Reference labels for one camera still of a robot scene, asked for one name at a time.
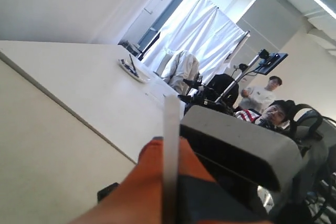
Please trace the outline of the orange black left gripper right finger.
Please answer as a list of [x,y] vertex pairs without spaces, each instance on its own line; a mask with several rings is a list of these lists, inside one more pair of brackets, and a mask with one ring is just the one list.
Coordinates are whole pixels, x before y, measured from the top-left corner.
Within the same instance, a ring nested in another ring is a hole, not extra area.
[[176,223],[270,223],[223,190],[180,138]]

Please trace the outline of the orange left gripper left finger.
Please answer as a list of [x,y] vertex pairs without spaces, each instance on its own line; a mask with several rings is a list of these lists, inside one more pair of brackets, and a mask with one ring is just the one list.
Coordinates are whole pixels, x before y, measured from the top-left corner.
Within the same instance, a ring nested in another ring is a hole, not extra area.
[[[96,206],[72,223],[161,223],[163,216],[163,150],[165,140],[155,137],[139,154],[138,164],[125,180]],[[191,218],[196,182],[209,182],[210,174],[193,153],[186,139],[180,139],[180,160],[176,197],[176,218]]]

